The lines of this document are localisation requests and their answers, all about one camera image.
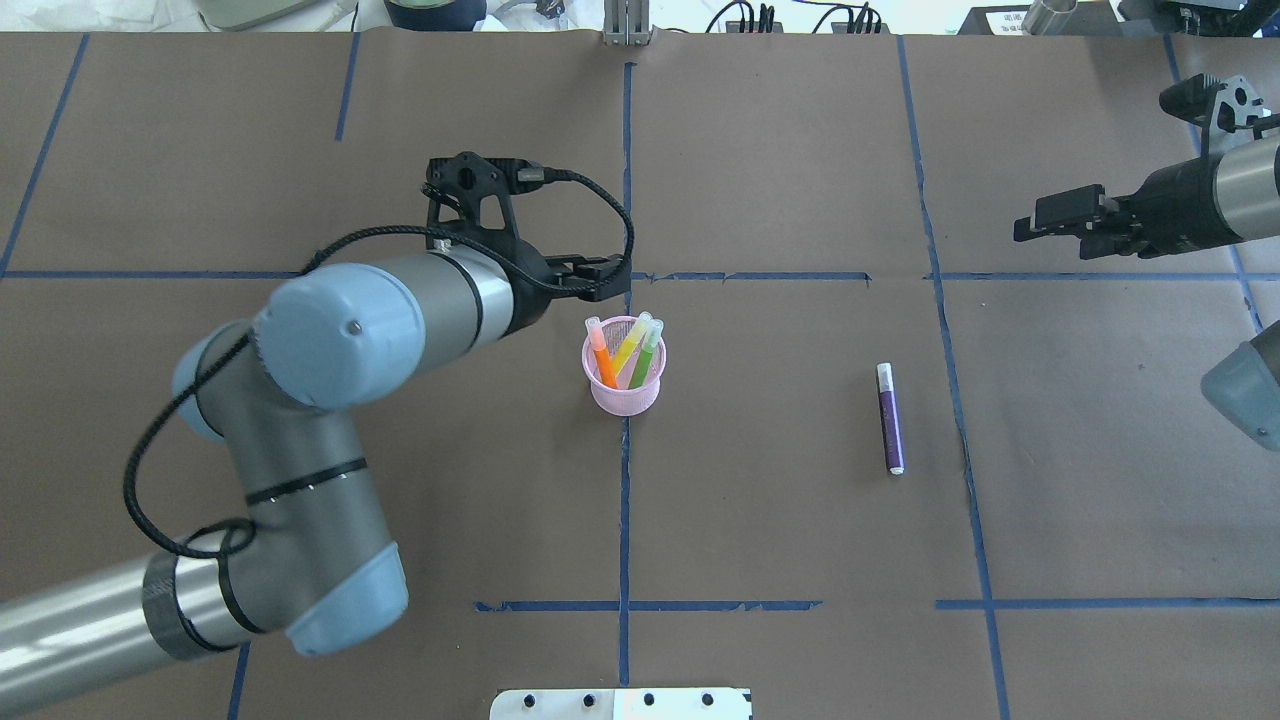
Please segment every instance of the purple marker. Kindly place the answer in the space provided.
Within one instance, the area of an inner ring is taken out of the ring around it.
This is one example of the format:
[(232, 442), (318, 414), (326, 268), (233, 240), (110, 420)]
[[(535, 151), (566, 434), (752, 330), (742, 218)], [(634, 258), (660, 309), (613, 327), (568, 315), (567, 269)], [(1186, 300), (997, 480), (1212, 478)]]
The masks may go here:
[(876, 365), (876, 378), (881, 388), (881, 427), (884, 428), (884, 464), (893, 475), (906, 471), (902, 461), (902, 433), (897, 427), (897, 397), (893, 395), (893, 366)]

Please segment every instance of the marker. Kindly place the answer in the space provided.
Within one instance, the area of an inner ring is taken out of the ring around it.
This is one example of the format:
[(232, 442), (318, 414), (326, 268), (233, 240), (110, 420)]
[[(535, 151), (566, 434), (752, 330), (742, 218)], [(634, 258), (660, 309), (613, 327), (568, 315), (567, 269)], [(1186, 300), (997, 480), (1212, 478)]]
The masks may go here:
[(652, 320), (653, 315), (649, 313), (640, 313), (635, 324), (631, 325), (631, 332), (627, 333), (627, 337), (622, 338), (622, 345), (620, 345), (618, 351), (613, 354), (614, 375), (622, 374), (622, 368), (627, 364), (627, 360), (631, 359), (631, 354), (636, 351), (640, 341), (644, 340), (644, 333), (649, 329), (649, 323)]
[(609, 346), (604, 343), (604, 329), (600, 328), (600, 319), (595, 315), (586, 319), (586, 337), (591, 342), (591, 352), (595, 354), (595, 368), (600, 372), (600, 382), (604, 387), (618, 389), (618, 378), (613, 374), (613, 361), (609, 360)]
[(897, 396), (893, 395), (893, 366), (888, 363), (876, 365), (876, 378), (881, 388), (881, 427), (884, 429), (884, 465), (890, 474), (901, 475), (906, 471), (902, 461), (902, 433), (897, 427)]
[(640, 346), (640, 355), (636, 357), (636, 366), (631, 372), (631, 387), (627, 389), (636, 389), (648, 378), (653, 354), (658, 350), (658, 341), (662, 340), (662, 320), (654, 320), (649, 324), (649, 332), (645, 333), (644, 345)]

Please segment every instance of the silver metal tube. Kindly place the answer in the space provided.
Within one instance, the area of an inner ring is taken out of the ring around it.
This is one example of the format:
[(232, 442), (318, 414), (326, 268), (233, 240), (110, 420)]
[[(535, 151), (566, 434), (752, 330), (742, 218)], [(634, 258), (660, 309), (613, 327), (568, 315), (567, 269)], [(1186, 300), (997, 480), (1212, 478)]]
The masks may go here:
[(142, 610), (147, 561), (0, 605), (0, 716), (175, 662)]
[(1280, 136), (1224, 155), (1213, 178), (1213, 200), (1242, 240), (1280, 234)]
[(1075, 12), (1076, 0), (1032, 0), (1023, 18), (1028, 35), (1059, 35)]

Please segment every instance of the light blue joint cap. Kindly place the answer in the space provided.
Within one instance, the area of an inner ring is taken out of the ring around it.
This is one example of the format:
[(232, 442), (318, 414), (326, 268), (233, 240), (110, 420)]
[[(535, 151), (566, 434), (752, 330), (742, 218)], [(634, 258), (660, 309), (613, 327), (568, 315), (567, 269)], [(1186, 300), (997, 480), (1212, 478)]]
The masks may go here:
[[(223, 334), (223, 331), (234, 325), (236, 323), (227, 323), (225, 325), (218, 328), (216, 331), (209, 333), (209, 337), (197, 342), (178, 360), (178, 366), (173, 372), (173, 382), (170, 388), (174, 397), (178, 393), (187, 389), (187, 386), (196, 380), (196, 374), (200, 372), (200, 361), (205, 357), (205, 351), (209, 350), (209, 345), (214, 342), (214, 338)], [(209, 423), (205, 421), (205, 415), (201, 414), (200, 407), (196, 405), (196, 398), (192, 397), (178, 406), (178, 416), (182, 418), (191, 429), (196, 430), (196, 434), (212, 441), (223, 442), (223, 436), (218, 434)]]
[(289, 625), (298, 655), (328, 655), (385, 630), (408, 607), (399, 547), (390, 543)]
[(1280, 383), (1252, 343), (1242, 343), (1204, 373), (1201, 392), (1244, 434), (1280, 451)]
[(387, 270), (358, 263), (282, 284), (253, 329), (275, 384), (324, 410), (390, 395), (417, 370), (426, 343), (413, 293)]

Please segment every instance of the pink cup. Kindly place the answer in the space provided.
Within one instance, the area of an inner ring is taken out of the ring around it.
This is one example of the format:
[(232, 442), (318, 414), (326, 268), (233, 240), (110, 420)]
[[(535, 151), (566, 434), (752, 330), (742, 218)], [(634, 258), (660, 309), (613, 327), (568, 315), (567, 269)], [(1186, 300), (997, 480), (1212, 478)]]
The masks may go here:
[[(609, 355), (617, 352), (618, 346), (622, 345), (622, 338), (631, 332), (631, 325), (635, 322), (636, 319), (631, 315), (618, 315), (600, 323)], [(636, 357), (639, 356), (640, 350), (637, 348), (631, 354), (627, 364), (622, 366), (622, 370), (618, 373), (618, 386), (630, 387), (631, 372), (635, 369)], [(599, 368), (595, 365), (595, 354), (591, 352), (591, 341), (582, 341), (582, 372), (586, 373), (586, 379), (591, 383), (591, 397), (595, 398), (595, 404), (602, 410), (613, 415), (630, 418), (648, 410), (653, 405), (653, 401), (658, 400), (658, 391), (662, 389), (662, 370), (666, 366), (667, 342), (664, 338), (659, 338), (658, 351), (654, 352), (653, 363), (649, 364), (649, 374), (645, 377), (644, 384), (635, 389), (613, 389), (600, 382)]]

